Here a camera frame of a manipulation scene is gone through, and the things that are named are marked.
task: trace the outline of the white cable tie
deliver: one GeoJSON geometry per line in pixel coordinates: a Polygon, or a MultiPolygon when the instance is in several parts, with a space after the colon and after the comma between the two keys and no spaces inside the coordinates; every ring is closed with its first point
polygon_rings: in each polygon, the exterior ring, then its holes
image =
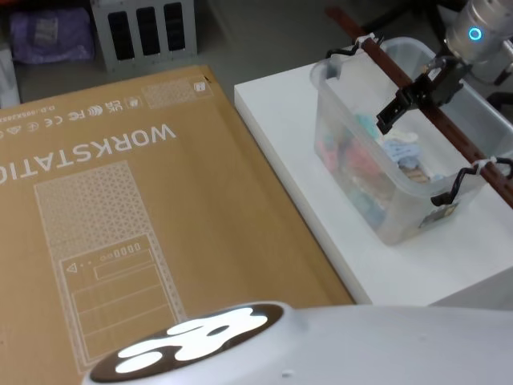
{"type": "Polygon", "coordinates": [[[490,158],[488,159],[481,159],[481,160],[476,160],[473,164],[472,164],[472,167],[474,167],[475,165],[478,166],[477,170],[475,170],[475,173],[476,174],[480,174],[481,173],[481,170],[483,170],[483,168],[485,168],[487,166],[487,164],[489,163],[493,163],[493,164],[496,164],[497,163],[497,158],[495,156],[491,156],[490,158]]]}
{"type": "Polygon", "coordinates": [[[358,45],[358,48],[360,48],[363,42],[365,42],[368,38],[373,39],[375,42],[377,41],[376,35],[374,34],[374,32],[371,32],[370,34],[366,34],[364,36],[356,38],[354,43],[358,45]]]}

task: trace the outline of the robotic arm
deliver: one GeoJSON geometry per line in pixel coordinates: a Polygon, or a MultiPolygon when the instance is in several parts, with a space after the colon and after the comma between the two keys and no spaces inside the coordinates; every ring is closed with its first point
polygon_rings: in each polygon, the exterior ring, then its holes
{"type": "MultiPolygon", "coordinates": [[[[513,52],[513,0],[470,0],[447,30],[445,44],[424,72],[378,114],[378,127],[386,134],[408,110],[426,104],[449,103],[462,88],[460,79],[476,63],[486,62],[504,48],[513,52]]],[[[513,69],[499,76],[501,81],[513,69]]]]}
{"type": "Polygon", "coordinates": [[[513,314],[254,302],[105,357],[82,385],[510,384],[513,314]]]}

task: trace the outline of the plastic storage container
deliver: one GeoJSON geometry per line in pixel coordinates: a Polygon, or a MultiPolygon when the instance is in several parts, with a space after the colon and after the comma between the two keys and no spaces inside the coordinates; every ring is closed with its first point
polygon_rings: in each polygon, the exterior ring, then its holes
{"type": "MultiPolygon", "coordinates": [[[[412,38],[392,39],[382,48],[412,79],[434,57],[412,38]]],[[[324,60],[312,69],[311,79],[319,91],[315,151],[386,244],[442,224],[485,185],[481,176],[466,176],[451,205],[431,203],[431,197],[450,190],[460,168],[470,165],[418,110],[408,111],[381,136],[376,115],[398,88],[365,52],[324,60]],[[418,166],[399,167],[384,150],[391,140],[420,150],[414,157],[418,166]]],[[[511,155],[513,126],[467,84],[442,109],[487,156],[511,155]]]]}

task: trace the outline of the colorful toys in bin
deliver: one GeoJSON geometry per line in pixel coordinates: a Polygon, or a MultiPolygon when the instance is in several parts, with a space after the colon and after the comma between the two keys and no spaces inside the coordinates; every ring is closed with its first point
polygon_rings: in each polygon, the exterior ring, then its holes
{"type": "Polygon", "coordinates": [[[382,173],[379,165],[374,162],[372,156],[357,141],[352,140],[344,152],[345,161],[348,168],[364,172],[367,175],[378,176],[382,173]]]}
{"type": "Polygon", "coordinates": [[[325,134],[316,145],[324,166],[329,172],[334,172],[338,168],[338,145],[335,139],[330,134],[325,134]]]}
{"type": "Polygon", "coordinates": [[[351,189],[347,194],[349,200],[360,214],[367,220],[373,229],[377,229],[385,220],[386,209],[379,204],[372,193],[367,192],[370,186],[365,186],[365,181],[357,176],[351,178],[355,188],[351,189]]]}
{"type": "Polygon", "coordinates": [[[428,183],[430,178],[424,173],[418,158],[421,155],[421,148],[418,145],[418,135],[413,132],[401,132],[392,130],[384,136],[378,130],[375,119],[368,115],[356,115],[358,123],[365,128],[383,148],[386,155],[397,163],[399,168],[411,180],[418,183],[428,183]]]}

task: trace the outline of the purple bag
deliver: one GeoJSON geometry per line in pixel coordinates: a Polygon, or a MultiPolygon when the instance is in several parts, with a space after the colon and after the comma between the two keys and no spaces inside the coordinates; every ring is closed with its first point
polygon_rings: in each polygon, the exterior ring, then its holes
{"type": "Polygon", "coordinates": [[[16,12],[10,16],[13,59],[27,64],[95,57],[89,14],[83,8],[16,12]]]}

